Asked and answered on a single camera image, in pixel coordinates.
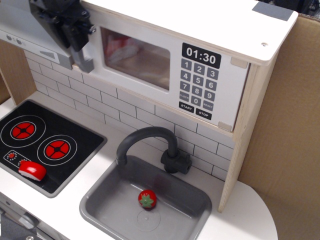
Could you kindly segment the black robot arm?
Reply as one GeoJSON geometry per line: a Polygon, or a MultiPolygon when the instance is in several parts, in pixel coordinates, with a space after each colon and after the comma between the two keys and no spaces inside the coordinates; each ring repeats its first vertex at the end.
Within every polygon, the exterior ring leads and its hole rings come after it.
{"type": "Polygon", "coordinates": [[[64,47],[80,52],[96,31],[90,13],[79,0],[31,0],[37,14],[45,21],[64,47]]]}

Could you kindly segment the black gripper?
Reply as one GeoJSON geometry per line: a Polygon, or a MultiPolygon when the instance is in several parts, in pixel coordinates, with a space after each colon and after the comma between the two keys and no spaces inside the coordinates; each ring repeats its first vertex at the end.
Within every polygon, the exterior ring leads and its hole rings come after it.
{"type": "Polygon", "coordinates": [[[61,47],[70,45],[79,52],[88,42],[88,34],[96,27],[90,22],[90,13],[80,0],[31,0],[40,11],[36,19],[61,47]]]}

